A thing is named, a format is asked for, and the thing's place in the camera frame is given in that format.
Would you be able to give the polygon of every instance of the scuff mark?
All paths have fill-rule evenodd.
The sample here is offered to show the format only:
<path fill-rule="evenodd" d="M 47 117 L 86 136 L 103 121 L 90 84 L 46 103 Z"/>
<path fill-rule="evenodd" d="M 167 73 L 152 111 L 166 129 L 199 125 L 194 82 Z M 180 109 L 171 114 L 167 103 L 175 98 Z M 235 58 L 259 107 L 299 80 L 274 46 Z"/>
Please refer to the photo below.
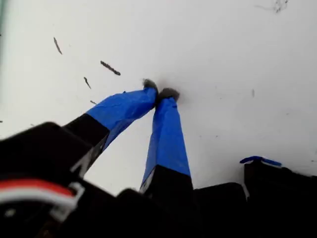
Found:
<path fill-rule="evenodd" d="M 56 48 L 57 48 L 58 52 L 62 55 L 63 53 L 60 51 L 60 47 L 59 47 L 59 45 L 58 45 L 57 40 L 56 40 L 55 37 L 54 37 L 54 43 L 55 43 L 55 45 L 56 45 Z"/>
<path fill-rule="evenodd" d="M 275 0 L 274 6 L 272 7 L 265 7 L 261 5 L 255 5 L 254 7 L 261 8 L 263 10 L 274 11 L 275 13 L 280 13 L 282 10 L 287 8 L 289 0 Z"/>
<path fill-rule="evenodd" d="M 85 83 L 88 85 L 88 87 L 91 89 L 89 83 L 88 83 L 88 79 L 86 77 L 84 77 Z"/>
<path fill-rule="evenodd" d="M 101 63 L 104 67 L 106 67 L 107 69 L 109 69 L 110 71 L 112 71 L 114 74 L 119 75 L 119 76 L 121 75 L 121 73 L 120 73 L 119 71 L 117 71 L 117 70 L 115 70 L 114 68 L 112 68 L 109 64 L 103 62 L 102 60 L 100 61 L 100 63 Z"/>

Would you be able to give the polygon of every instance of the red wire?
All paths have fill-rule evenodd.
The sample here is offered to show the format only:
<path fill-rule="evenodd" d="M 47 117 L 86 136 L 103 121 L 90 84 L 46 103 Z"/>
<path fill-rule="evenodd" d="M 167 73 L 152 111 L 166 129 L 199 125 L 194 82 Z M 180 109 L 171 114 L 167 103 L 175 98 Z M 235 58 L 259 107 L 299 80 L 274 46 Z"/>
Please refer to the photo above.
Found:
<path fill-rule="evenodd" d="M 59 194 L 74 196 L 70 190 L 61 185 L 35 178 L 0 181 L 0 192 L 8 188 L 42 188 Z"/>

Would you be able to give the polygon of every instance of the blue painter's tape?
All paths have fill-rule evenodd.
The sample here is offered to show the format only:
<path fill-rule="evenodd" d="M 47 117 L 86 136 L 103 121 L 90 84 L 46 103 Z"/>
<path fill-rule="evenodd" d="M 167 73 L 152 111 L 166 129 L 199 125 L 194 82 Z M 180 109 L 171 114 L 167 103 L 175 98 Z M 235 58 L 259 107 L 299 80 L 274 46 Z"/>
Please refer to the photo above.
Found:
<path fill-rule="evenodd" d="M 280 163 L 280 162 L 277 162 L 274 160 L 269 160 L 269 159 L 266 159 L 266 158 L 261 157 L 261 156 L 251 156 L 251 157 L 248 157 L 248 158 L 241 160 L 240 163 L 245 164 L 246 162 L 254 161 L 254 160 L 260 160 L 260 161 L 263 161 L 267 164 L 274 165 L 274 166 L 282 166 L 282 163 Z"/>
<path fill-rule="evenodd" d="M 156 96 L 154 88 L 123 92 L 104 99 L 86 112 L 110 130 L 104 149 L 133 121 L 154 107 Z"/>
<path fill-rule="evenodd" d="M 190 176 L 180 117 L 173 98 L 163 99 L 156 108 L 143 182 L 156 165 Z"/>

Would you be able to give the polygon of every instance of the dirt speck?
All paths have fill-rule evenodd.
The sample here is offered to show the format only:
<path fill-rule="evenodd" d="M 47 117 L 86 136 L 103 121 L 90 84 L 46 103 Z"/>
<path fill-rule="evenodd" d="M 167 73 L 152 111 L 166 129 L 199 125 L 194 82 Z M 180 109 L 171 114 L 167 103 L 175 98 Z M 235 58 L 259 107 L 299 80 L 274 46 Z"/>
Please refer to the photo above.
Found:
<path fill-rule="evenodd" d="M 59 47 L 59 45 L 57 43 L 57 39 L 55 37 L 54 37 L 54 43 L 56 45 L 56 48 L 57 48 L 58 52 L 62 55 L 63 53 L 61 52 L 60 47 Z"/>
<path fill-rule="evenodd" d="M 88 79 L 86 77 L 84 77 L 85 83 L 88 85 L 88 87 L 91 89 L 89 83 L 88 83 Z"/>
<path fill-rule="evenodd" d="M 109 69 L 110 71 L 112 71 L 114 74 L 116 75 L 121 75 L 121 73 L 117 70 L 115 70 L 114 68 L 112 68 L 109 64 L 103 62 L 102 60 L 100 61 L 101 65 L 103 65 L 104 67 L 106 67 L 107 69 Z"/>

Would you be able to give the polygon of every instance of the white floor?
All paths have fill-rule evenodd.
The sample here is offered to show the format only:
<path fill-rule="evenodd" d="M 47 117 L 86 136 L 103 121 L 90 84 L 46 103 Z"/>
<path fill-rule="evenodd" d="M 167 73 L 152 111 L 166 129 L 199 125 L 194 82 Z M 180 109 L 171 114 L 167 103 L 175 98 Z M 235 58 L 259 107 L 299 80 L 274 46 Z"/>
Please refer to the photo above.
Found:
<path fill-rule="evenodd" d="M 141 89 L 150 78 L 181 93 L 194 187 L 241 182 L 239 160 L 252 155 L 317 175 L 317 1 L 290 0 L 279 13 L 273 6 L 10 0 L 0 37 L 0 138 L 44 121 L 63 125 L 90 100 Z M 86 179 L 114 194 L 139 188 L 152 117 L 122 133 Z"/>

